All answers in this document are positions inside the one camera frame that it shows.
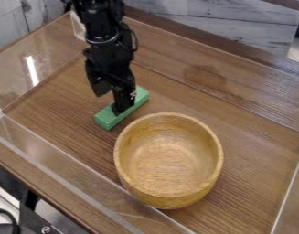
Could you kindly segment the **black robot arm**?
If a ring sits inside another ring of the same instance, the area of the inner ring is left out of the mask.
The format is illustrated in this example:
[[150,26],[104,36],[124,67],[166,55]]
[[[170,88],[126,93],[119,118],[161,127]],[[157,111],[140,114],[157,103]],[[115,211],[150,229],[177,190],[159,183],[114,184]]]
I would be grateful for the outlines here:
[[131,63],[138,51],[135,31],[123,22],[123,0],[62,0],[84,26],[83,49],[87,78],[98,97],[110,91],[116,115],[135,105],[135,75]]

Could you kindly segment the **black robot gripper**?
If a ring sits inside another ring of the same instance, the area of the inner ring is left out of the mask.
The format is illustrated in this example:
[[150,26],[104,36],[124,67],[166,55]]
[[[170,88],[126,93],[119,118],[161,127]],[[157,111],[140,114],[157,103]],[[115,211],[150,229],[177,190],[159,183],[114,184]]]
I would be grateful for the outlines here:
[[103,36],[87,32],[86,42],[90,46],[83,50],[83,55],[92,92],[102,97],[112,88],[111,109],[119,116],[135,105],[135,75],[131,71],[138,50],[135,32],[120,23]]

